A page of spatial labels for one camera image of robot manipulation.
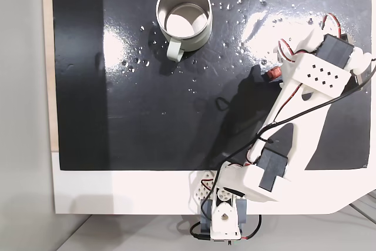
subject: red wire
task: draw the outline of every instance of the red wire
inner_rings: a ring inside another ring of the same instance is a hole
[[[302,49],[302,50],[298,50],[297,52],[294,52],[294,51],[291,49],[290,45],[289,45],[289,44],[288,44],[283,38],[281,38],[281,39],[278,41],[278,46],[279,46],[279,48],[280,48],[280,52],[281,52],[282,56],[284,56],[285,59],[288,60],[288,61],[290,61],[290,62],[295,62],[295,61],[294,61],[294,60],[291,60],[291,59],[288,59],[288,57],[286,57],[286,55],[283,53],[283,50],[282,50],[282,47],[281,47],[281,41],[283,41],[283,43],[287,46],[287,49],[288,49],[289,53],[291,54],[291,56],[297,55],[297,54],[299,54],[299,53],[309,53],[308,51],[303,50],[303,49]]]
[[[201,180],[201,184],[207,189],[207,190],[211,190],[211,188],[210,187],[208,187],[208,186],[206,186],[205,184],[204,184],[204,182],[211,182],[213,179],[202,179]]]
[[[274,118],[274,121],[276,121],[279,113],[282,111],[282,109],[285,107],[285,105],[291,100],[291,98],[294,97],[294,95],[298,92],[299,88],[301,87],[302,83],[298,85],[298,87],[296,87],[296,89],[294,90],[294,92],[290,95],[290,97],[282,104],[281,108],[278,110],[277,114],[276,114],[276,117]]]
[[[338,37],[341,38],[341,34],[342,34],[342,32],[341,32],[341,24],[340,24],[339,20],[337,19],[337,17],[334,16],[334,14],[332,14],[332,13],[328,13],[328,14],[326,14],[324,16],[324,18],[323,18],[323,24],[321,25],[321,29],[324,29],[325,22],[326,22],[326,20],[328,18],[328,15],[331,15],[333,17],[334,21],[336,22],[336,24],[338,26]]]

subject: mug handle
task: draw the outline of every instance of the mug handle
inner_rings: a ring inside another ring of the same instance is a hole
[[[180,49],[182,43],[174,38],[171,38],[169,47],[167,49],[167,58],[172,61],[180,62],[184,51]]]

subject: robotic arm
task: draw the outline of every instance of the robotic arm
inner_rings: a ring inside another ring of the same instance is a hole
[[[329,18],[338,29],[325,30]],[[211,239],[230,244],[231,240],[243,238],[244,213],[238,208],[241,203],[244,210],[245,200],[241,198],[255,202],[283,201],[298,193],[294,184],[316,151],[333,99],[341,96],[351,73],[362,74],[372,61],[370,53],[363,54],[360,48],[342,40],[341,35],[337,18],[327,14],[321,29],[312,30],[295,52],[283,39],[278,42],[277,57],[283,63],[282,90],[247,153],[245,165],[230,166],[226,162],[218,171],[213,199],[204,205],[211,219],[206,219],[206,213],[202,216],[207,227],[210,226]],[[304,93],[310,93],[309,99],[303,100]],[[283,156],[268,149],[267,139],[287,122],[294,126],[293,144],[288,155]],[[221,192],[231,196],[221,197]]]

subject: mug rim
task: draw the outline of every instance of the mug rim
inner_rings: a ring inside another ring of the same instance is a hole
[[[212,5],[210,3],[210,0],[206,0],[208,5],[209,5],[209,15],[207,16],[207,21],[205,23],[205,26],[202,27],[201,30],[199,30],[197,33],[195,33],[194,35],[191,35],[191,36],[185,36],[185,37],[181,37],[181,36],[175,36],[175,35],[172,35],[170,34],[164,27],[164,25],[161,25],[160,21],[159,21],[159,16],[158,16],[158,7],[159,7],[159,4],[160,4],[160,0],[157,1],[157,6],[156,6],[156,16],[157,16],[157,21],[158,21],[158,24],[159,24],[159,27],[163,30],[163,32],[165,32],[166,34],[168,34],[169,36],[171,36],[172,38],[177,38],[177,39],[191,39],[191,38],[194,38],[195,36],[198,36],[200,35],[206,28],[207,26],[209,25],[210,21],[211,21],[211,17],[212,17]]]

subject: stainless steel cup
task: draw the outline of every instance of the stainless steel cup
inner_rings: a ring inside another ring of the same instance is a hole
[[[158,24],[170,42],[167,57],[179,62],[184,51],[201,48],[212,32],[210,0],[158,0]]]

